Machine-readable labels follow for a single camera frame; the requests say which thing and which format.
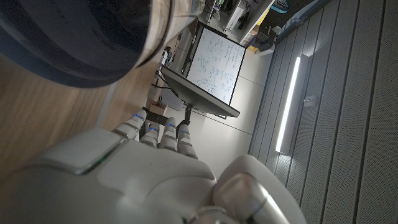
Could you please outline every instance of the whiteboard frame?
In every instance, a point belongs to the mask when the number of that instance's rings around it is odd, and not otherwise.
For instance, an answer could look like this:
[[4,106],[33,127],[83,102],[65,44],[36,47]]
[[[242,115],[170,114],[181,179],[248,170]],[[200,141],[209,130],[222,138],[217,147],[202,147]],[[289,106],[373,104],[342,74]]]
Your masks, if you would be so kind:
[[[215,33],[215,34],[217,34],[217,35],[219,35],[219,36],[221,36],[221,37],[223,37],[223,38],[225,38],[225,39],[231,41],[232,43],[234,43],[234,44],[236,44],[236,45],[238,45],[238,46],[240,46],[240,47],[242,47],[242,48],[244,49],[242,61],[241,61],[241,64],[240,64],[239,70],[238,70],[238,75],[236,76],[234,88],[232,89],[231,99],[229,99],[229,103],[228,103],[228,105],[231,105],[232,98],[234,97],[236,82],[238,82],[239,74],[241,73],[241,68],[242,68],[242,64],[243,64],[243,59],[244,59],[244,56],[245,56],[245,54],[246,54],[247,48],[243,47],[243,46],[240,45],[238,42],[235,42],[235,41],[233,41],[233,40],[231,40],[231,39],[228,39],[226,34],[223,34],[222,32],[220,32],[220,31],[218,31],[218,30],[216,30],[216,29],[214,29],[214,28],[212,28],[212,27],[210,27],[210,26],[208,26],[208,25],[206,25],[206,24],[204,24],[204,23],[202,23],[202,22],[198,22],[197,27],[196,27],[196,29],[195,29],[195,33],[197,33],[197,32],[199,31],[199,28],[200,28],[201,26],[203,27],[203,30],[202,30],[202,32],[200,33],[199,36],[196,36],[196,38],[198,38],[199,41],[198,41],[198,44],[197,44],[197,46],[196,46],[196,48],[195,48],[195,52],[193,53],[192,61],[193,61],[193,59],[195,58],[195,55],[197,54],[197,49],[198,49],[198,46],[199,46],[199,43],[200,43],[201,35],[202,35],[202,33],[203,33],[203,31],[204,31],[205,29],[207,29],[208,31],[213,32],[213,33]],[[186,79],[188,79],[189,72],[190,72],[190,70],[191,70],[191,66],[192,66],[192,63],[190,64],[190,66],[189,66],[189,68],[188,68],[188,72],[187,72],[187,77],[186,77]]]

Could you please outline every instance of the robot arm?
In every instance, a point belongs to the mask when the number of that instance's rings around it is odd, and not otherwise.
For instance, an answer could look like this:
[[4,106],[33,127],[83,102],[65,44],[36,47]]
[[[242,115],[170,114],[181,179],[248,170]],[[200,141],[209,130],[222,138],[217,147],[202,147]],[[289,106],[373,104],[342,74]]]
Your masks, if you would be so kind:
[[0,183],[0,223],[305,223],[255,158],[237,158],[216,181],[187,125],[176,137],[169,118],[159,145],[158,124],[136,141],[145,117],[85,131],[17,170]]

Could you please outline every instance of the handwriting on whiteboard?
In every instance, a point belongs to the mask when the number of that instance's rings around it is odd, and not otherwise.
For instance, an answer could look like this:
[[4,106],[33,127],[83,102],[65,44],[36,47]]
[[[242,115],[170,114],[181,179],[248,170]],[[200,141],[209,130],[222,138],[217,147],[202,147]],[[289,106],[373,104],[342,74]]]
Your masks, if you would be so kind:
[[242,46],[204,29],[187,78],[229,103],[243,55]]

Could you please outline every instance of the shelf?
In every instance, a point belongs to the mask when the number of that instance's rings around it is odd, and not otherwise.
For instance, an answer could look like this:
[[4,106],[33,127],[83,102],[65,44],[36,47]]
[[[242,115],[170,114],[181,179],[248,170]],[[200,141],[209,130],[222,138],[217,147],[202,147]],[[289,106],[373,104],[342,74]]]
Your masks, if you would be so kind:
[[229,19],[229,15],[227,15],[224,12],[220,12],[220,20],[219,21],[217,21],[214,18],[211,18],[209,20],[209,23],[206,22],[206,13],[201,14],[199,17],[200,22],[207,24],[211,28],[214,28],[215,30],[226,34],[228,36],[228,39],[239,43],[240,38],[243,34],[243,31],[242,30],[229,30],[229,29],[224,30],[224,27],[225,27],[226,23],[228,22],[228,19]]
[[209,22],[207,22],[206,17],[208,16],[208,13],[205,12],[200,14],[199,21],[226,34],[228,39],[242,44],[243,40],[249,35],[250,31],[253,30],[254,26],[256,26],[256,24],[260,21],[261,16],[271,7],[273,2],[274,0],[264,0],[263,3],[259,5],[259,7],[255,9],[253,13],[251,13],[246,25],[242,28],[242,30],[224,30],[224,27],[229,19],[229,15],[224,12],[220,12],[220,21],[212,18],[209,20]]

